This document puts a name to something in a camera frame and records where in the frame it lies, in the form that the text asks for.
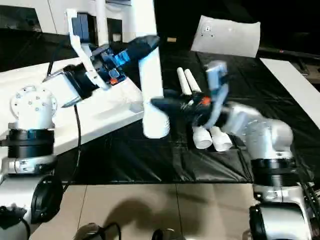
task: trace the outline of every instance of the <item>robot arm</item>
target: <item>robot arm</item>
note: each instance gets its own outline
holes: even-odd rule
[[[311,240],[313,214],[309,202],[305,202],[303,184],[298,183],[298,169],[290,150],[291,128],[280,120],[263,117],[250,106],[226,102],[226,63],[213,61],[205,67],[210,105],[198,92],[188,97],[171,94],[153,99],[152,104],[172,117],[191,120],[194,126],[217,126],[242,140],[251,157],[254,198],[260,202],[250,208],[254,240]]]
[[[0,141],[8,148],[7,157],[0,160],[0,239],[29,239],[59,212],[62,183],[49,174],[56,166],[56,111],[89,98],[98,88],[108,90],[124,81],[122,66],[146,57],[159,44],[158,36],[148,35],[132,40],[117,54],[107,44],[90,49],[73,29],[82,22],[80,14],[68,9],[67,18],[70,42],[81,64],[50,74],[39,86],[22,88],[10,102],[16,122],[9,123],[8,135]]]

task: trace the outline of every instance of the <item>tile floor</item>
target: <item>tile floor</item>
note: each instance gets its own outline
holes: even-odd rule
[[[110,222],[123,240],[151,240],[159,228],[182,230],[187,240],[241,240],[254,203],[250,184],[75,185],[31,240],[72,240],[88,223]]]

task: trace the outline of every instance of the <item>black tablecloth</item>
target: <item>black tablecloth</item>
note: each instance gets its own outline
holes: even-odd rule
[[[58,43],[65,38],[28,34],[8,31],[1,35],[0,71],[49,62]],[[66,45],[57,60],[68,57],[75,57],[75,53]],[[164,88],[181,91],[177,68],[182,67],[192,71],[204,92],[208,87],[202,66],[211,60],[226,61],[228,99],[255,107],[266,117],[289,124],[294,133],[292,150],[298,162],[305,163],[320,177],[317,161],[320,130],[259,59],[161,48],[160,59]],[[138,66],[124,70],[140,87]],[[190,126],[181,122],[170,124],[170,134],[163,139],[145,138],[142,123],[137,121],[82,145],[76,183],[252,182],[250,157],[239,139],[231,137],[233,147],[227,152],[216,152],[213,146],[198,150],[193,144]],[[58,156],[55,174],[65,181],[73,172],[76,153],[72,149]]]

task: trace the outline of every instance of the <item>white pipe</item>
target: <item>white pipe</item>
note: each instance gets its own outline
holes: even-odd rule
[[[201,92],[201,89],[192,75],[189,69],[184,71],[187,82],[189,83],[191,90],[195,92]],[[212,135],[212,143],[217,152],[224,152],[232,147],[232,142],[228,134],[221,132],[220,128],[213,126],[209,129]]]
[[[98,44],[99,46],[101,46],[109,42],[106,16],[106,0],[95,0],[95,11],[96,29],[98,32]]]
[[[137,37],[157,35],[153,0],[131,0],[133,24]],[[164,96],[159,48],[139,62],[140,84],[143,97],[143,134],[150,139],[165,137],[170,131],[168,116],[150,103]]]
[[[191,89],[189,87],[187,78],[185,76],[184,70],[181,67],[178,67],[176,72],[178,73],[178,78],[182,93],[185,95],[191,95]],[[202,126],[194,126],[193,130],[193,142],[197,149],[207,149],[212,144],[212,139],[208,130]]]
[[[182,69],[182,67],[178,67],[176,69],[176,72],[178,73],[178,78],[179,78],[179,81],[180,81],[180,86],[181,86],[182,93],[185,94],[185,95],[191,95],[192,92],[191,92],[191,89],[189,87],[186,75],[185,75],[184,70]]]
[[[201,89],[200,89],[197,81],[195,80],[194,76],[192,75],[190,69],[184,70],[184,74],[185,74],[187,82],[189,83],[190,88],[192,89],[192,91],[201,92]]]

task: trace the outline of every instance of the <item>white table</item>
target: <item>white table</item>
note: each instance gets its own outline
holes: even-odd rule
[[[79,64],[78,58],[54,62],[52,72],[68,64]],[[10,99],[16,91],[39,85],[48,63],[0,72],[0,139],[8,133],[8,123],[15,122],[10,111]],[[81,144],[122,128],[143,117],[143,98],[138,87],[127,78],[108,91],[97,89],[93,95],[77,104],[81,124]],[[59,155],[77,146],[78,130],[73,107],[59,108],[53,117],[54,154]],[[0,147],[0,160],[7,156],[7,147]]]

